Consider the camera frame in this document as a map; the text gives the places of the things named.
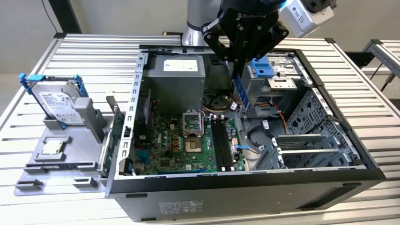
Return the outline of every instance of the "expansion slot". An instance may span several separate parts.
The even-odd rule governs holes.
[[[228,144],[224,117],[215,118],[211,121],[211,130],[219,171],[233,171],[233,161],[231,155],[231,147]]]

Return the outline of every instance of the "label sticker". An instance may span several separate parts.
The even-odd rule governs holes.
[[[165,60],[164,71],[169,72],[197,72],[196,60]]]
[[[159,202],[161,214],[201,212],[204,201]]]
[[[269,129],[268,120],[263,120],[263,127],[264,127],[265,130]]]
[[[73,102],[68,94],[63,92],[43,91],[39,93],[49,112],[67,125],[81,125],[80,114],[73,109]]]
[[[231,110],[236,110],[237,108],[237,103],[233,101],[232,105],[231,105]]]

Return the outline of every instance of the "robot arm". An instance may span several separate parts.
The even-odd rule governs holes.
[[[244,64],[260,59],[288,36],[279,11],[297,37],[305,36],[333,17],[336,0],[223,0],[217,19],[201,27],[203,38],[223,61],[233,62],[232,78]],[[220,41],[229,39],[229,47]]]

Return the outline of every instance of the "aluminum workbench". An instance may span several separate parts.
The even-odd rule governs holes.
[[[105,93],[113,91],[124,110],[140,44],[180,45],[180,37],[68,35],[65,38],[53,39],[32,74],[79,74],[84,79],[95,108],[103,113],[111,113]],[[325,39],[287,38],[277,48],[303,50],[389,180],[325,211],[165,223],[400,224],[399,110],[336,43],[328,43]],[[104,199],[104,193],[13,196],[13,184],[20,178],[21,168],[28,162],[45,128],[43,117],[41,108],[21,88],[0,117],[0,223],[11,221],[19,225],[56,222],[63,225],[132,224],[116,201]]]

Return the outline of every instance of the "white wall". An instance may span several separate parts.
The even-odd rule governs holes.
[[[71,0],[84,33],[160,35],[183,32],[187,0]]]
[[[40,0],[0,1],[0,32],[0,73],[29,73],[56,33]]]

